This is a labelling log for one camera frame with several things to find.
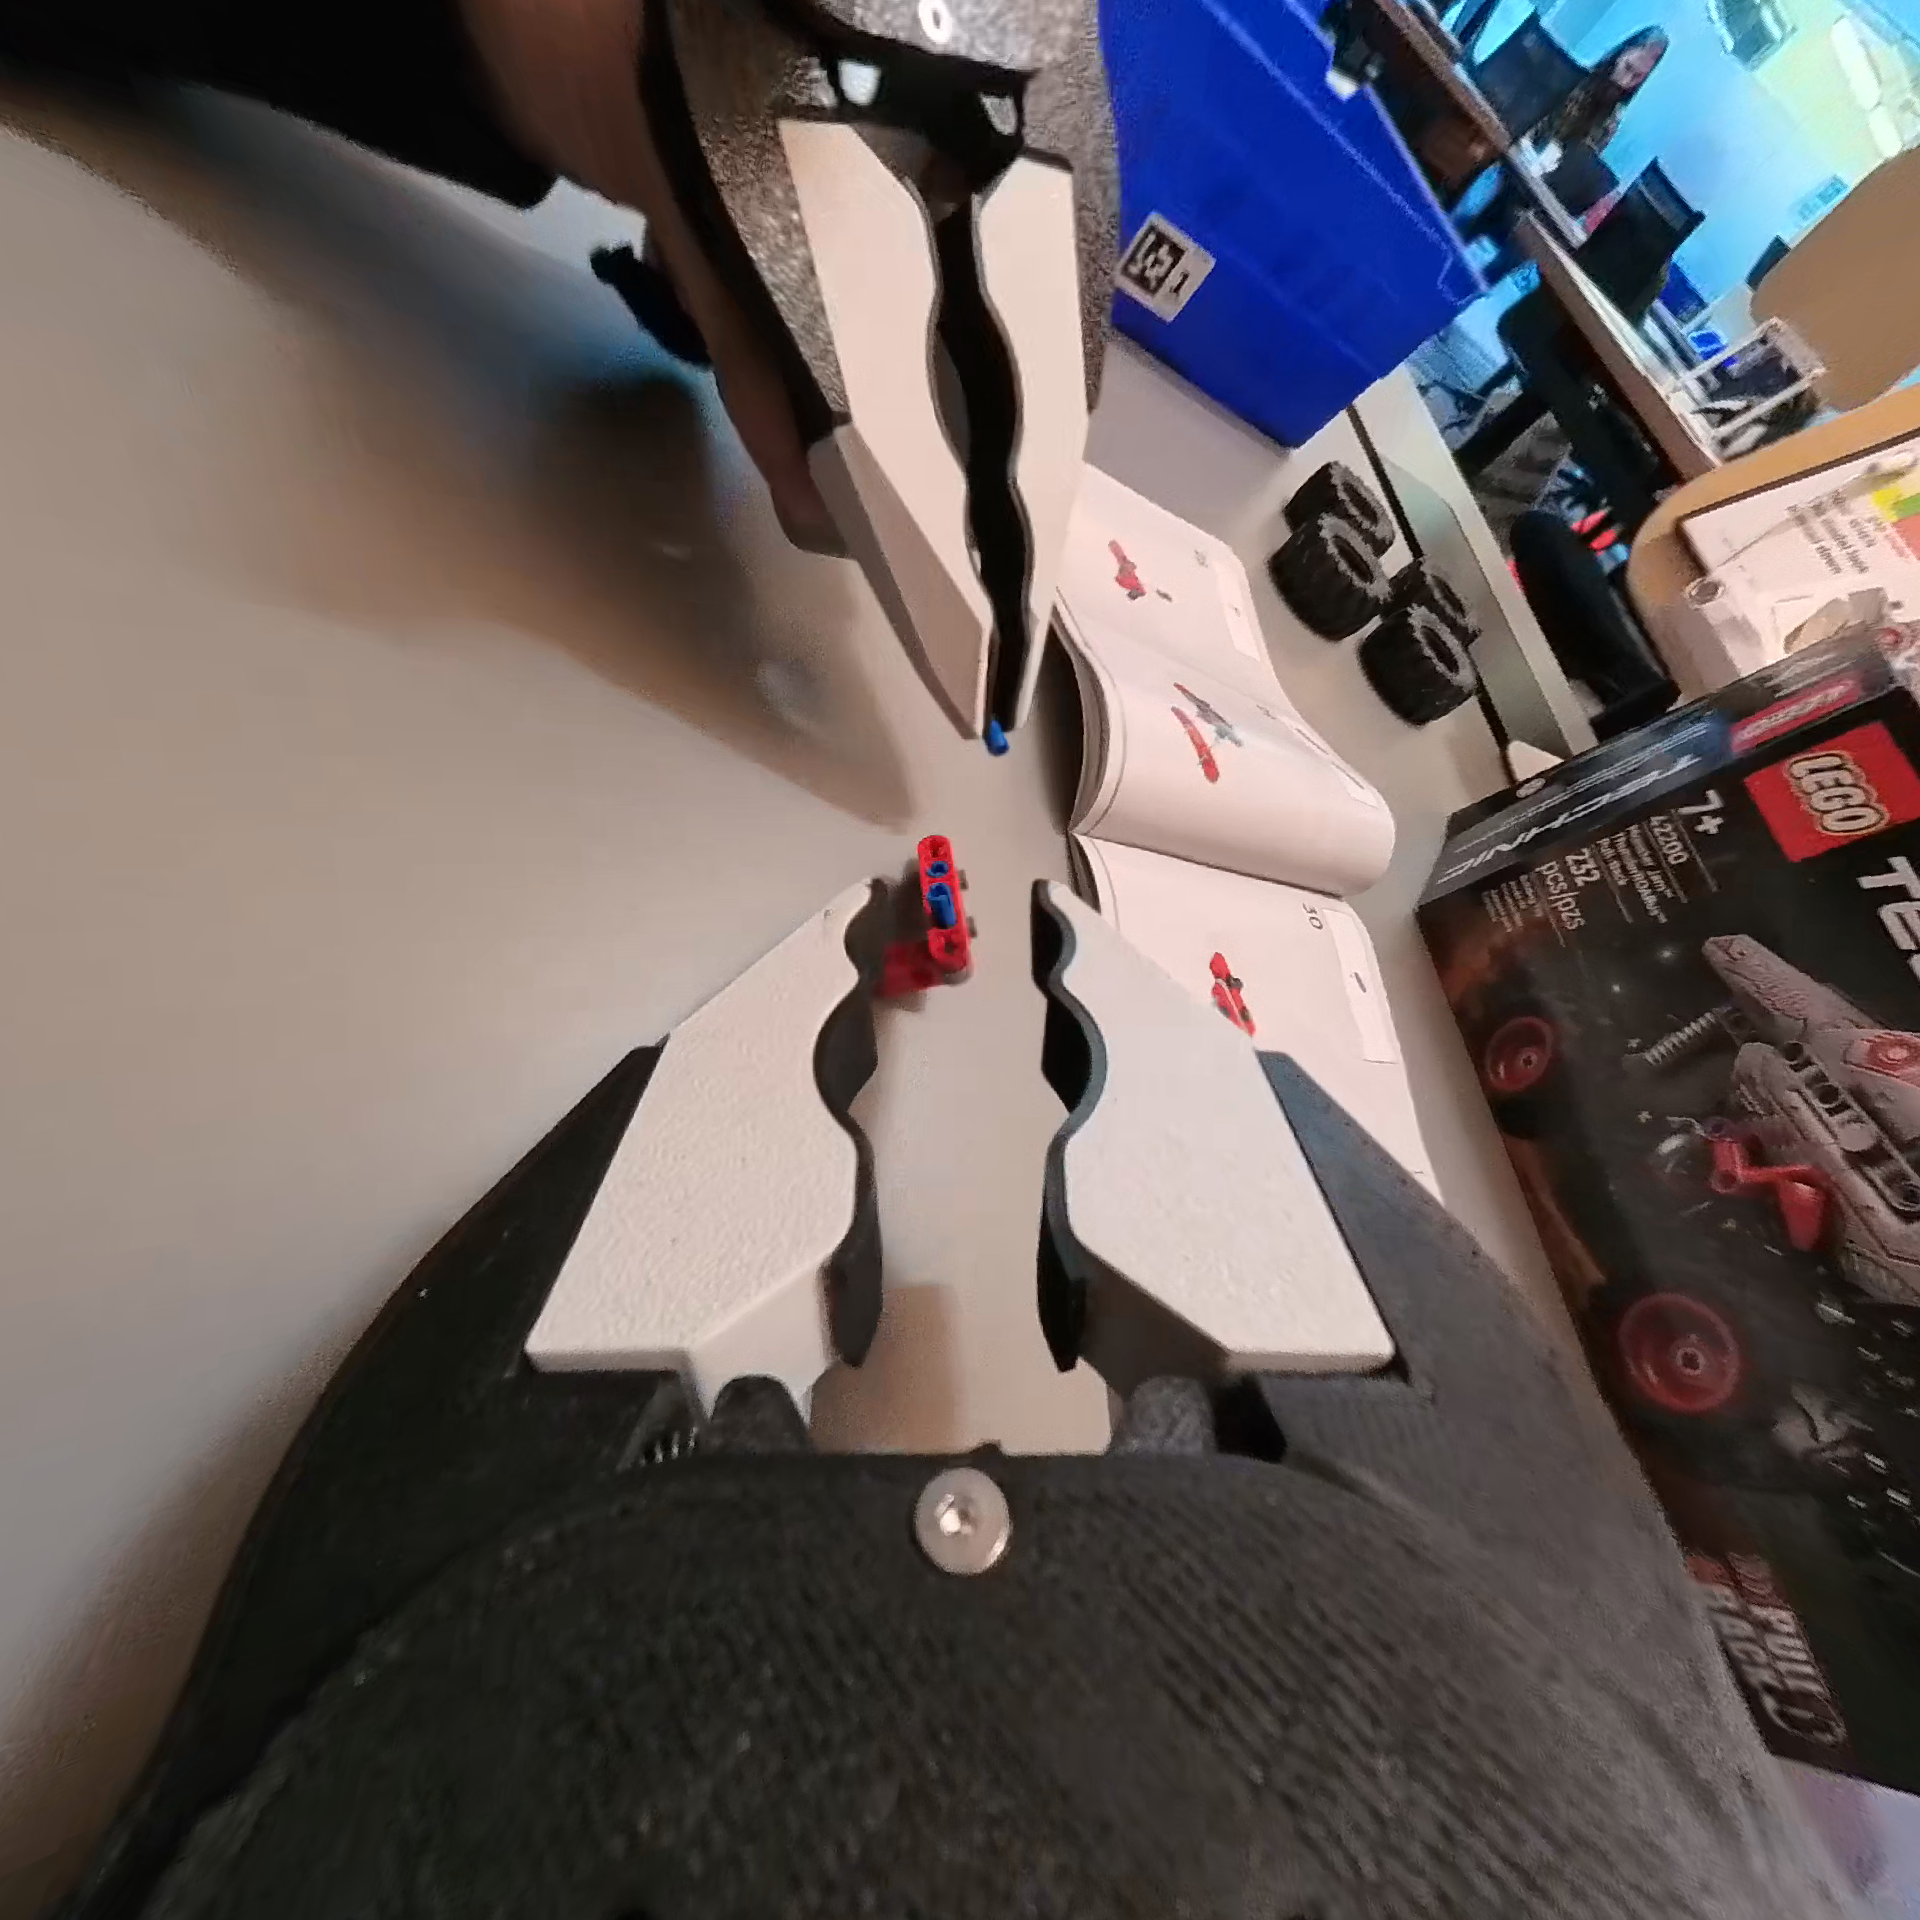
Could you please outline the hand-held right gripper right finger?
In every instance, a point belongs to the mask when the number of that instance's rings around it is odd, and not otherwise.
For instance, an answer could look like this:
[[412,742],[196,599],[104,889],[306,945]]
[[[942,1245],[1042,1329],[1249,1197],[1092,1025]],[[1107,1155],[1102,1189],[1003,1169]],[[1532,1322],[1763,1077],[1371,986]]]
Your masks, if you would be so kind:
[[1084,898],[1035,881],[1037,1314],[1058,1371],[1371,1375],[1397,1356],[1266,1071]]

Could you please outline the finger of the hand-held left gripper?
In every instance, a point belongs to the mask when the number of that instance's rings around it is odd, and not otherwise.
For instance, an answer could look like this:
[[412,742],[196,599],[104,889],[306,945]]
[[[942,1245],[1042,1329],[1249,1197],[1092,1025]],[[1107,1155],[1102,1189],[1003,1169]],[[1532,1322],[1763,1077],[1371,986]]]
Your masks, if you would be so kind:
[[1088,438],[1072,178],[1017,157],[973,209],[971,524],[993,631],[985,716],[1033,703]]
[[844,394],[806,466],[944,717],[984,739],[993,615],[938,402],[929,206],[851,124],[784,118],[780,140]]

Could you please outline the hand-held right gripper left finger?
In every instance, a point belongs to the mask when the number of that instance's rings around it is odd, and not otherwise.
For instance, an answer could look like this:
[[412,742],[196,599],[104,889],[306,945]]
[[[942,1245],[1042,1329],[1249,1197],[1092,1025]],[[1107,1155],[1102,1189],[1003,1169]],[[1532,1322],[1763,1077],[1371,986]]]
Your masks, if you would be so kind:
[[634,1115],[524,1341],[542,1375],[660,1374],[713,1417],[780,1386],[803,1420],[881,1322],[873,1147],[884,891],[860,881],[645,1057]]

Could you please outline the red blue toy brick assembly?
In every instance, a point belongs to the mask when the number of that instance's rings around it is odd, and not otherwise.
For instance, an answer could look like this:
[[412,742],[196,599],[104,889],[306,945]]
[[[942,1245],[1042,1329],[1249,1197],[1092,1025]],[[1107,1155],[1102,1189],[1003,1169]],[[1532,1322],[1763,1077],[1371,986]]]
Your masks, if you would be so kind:
[[878,1002],[907,1002],[971,981],[977,969],[977,921],[969,875],[950,836],[918,838],[914,878],[906,897],[904,930],[881,955]]

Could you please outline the person's left forearm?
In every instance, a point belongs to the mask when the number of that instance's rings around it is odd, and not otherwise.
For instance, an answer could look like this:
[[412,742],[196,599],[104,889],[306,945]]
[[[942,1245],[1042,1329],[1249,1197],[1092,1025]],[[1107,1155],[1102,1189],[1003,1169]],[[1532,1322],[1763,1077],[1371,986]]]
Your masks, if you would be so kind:
[[4,63],[206,86],[529,210],[630,202],[645,4],[4,2]]

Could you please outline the grey desk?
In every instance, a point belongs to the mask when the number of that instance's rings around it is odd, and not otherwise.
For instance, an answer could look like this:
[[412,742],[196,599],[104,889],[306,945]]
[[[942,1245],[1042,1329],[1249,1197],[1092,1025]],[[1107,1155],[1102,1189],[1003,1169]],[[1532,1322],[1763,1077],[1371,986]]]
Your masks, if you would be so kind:
[[[1261,1052],[1397,1356],[1056,1369],[1050,789],[477,349],[553,255],[4,75],[4,1883],[64,1916],[1870,1916],[1568,1332]],[[990,910],[798,1415],[524,1341],[645,1057],[932,747]]]

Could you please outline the person's left hand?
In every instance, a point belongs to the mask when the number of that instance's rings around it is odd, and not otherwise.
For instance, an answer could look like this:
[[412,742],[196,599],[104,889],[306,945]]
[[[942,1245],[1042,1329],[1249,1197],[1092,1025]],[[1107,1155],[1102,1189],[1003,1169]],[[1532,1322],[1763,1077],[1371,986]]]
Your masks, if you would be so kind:
[[784,534],[800,550],[845,561],[848,545],[814,485],[800,418],[772,347],[756,332],[747,308],[723,284],[684,210],[667,191],[650,191],[645,220],[650,237],[658,243],[666,275],[704,338],[716,394],[766,485]]

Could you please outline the blue storage bin white tag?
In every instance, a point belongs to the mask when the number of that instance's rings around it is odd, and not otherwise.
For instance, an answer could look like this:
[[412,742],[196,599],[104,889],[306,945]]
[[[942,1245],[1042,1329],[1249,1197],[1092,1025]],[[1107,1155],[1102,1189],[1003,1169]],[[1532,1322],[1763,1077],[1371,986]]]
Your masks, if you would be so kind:
[[1120,166],[1112,322],[1299,449],[1486,284],[1307,4],[1102,2]]

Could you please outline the white instruction booklet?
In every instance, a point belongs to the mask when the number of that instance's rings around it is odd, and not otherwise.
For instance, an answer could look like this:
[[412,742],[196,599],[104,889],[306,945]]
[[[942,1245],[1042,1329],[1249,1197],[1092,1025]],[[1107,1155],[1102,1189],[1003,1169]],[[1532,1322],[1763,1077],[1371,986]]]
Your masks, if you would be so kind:
[[1246,567],[1088,465],[1051,628],[1082,709],[1076,891],[1440,1194],[1354,908],[1390,867],[1395,818],[1284,692]]

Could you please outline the black toy set box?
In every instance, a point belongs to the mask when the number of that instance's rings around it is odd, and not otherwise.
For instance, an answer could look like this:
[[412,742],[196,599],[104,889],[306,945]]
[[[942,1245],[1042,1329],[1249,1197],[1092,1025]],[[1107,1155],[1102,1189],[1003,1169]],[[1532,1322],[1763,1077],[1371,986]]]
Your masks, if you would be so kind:
[[1765,1742],[1915,1794],[1915,626],[1460,809],[1416,916]]

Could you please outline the instruction sheet on clipboard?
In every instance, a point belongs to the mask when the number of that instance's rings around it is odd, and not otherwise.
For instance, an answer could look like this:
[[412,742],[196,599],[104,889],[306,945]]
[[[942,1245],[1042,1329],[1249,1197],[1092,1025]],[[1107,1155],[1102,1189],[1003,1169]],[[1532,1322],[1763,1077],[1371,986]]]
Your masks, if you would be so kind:
[[1685,698],[1694,700],[1749,679],[1765,667],[1809,655],[1824,639],[1858,637],[1884,626],[1915,626],[1915,618],[1901,622],[1890,618],[1858,620],[1813,633],[1806,645],[1785,653],[1774,651],[1724,607],[1709,607],[1712,588],[1702,580],[1677,529],[1682,516],[1730,495],[1856,457],[1906,434],[1918,436],[1915,391],[1898,391],[1848,417],[1747,452],[1680,487],[1646,522],[1628,561],[1628,597]]

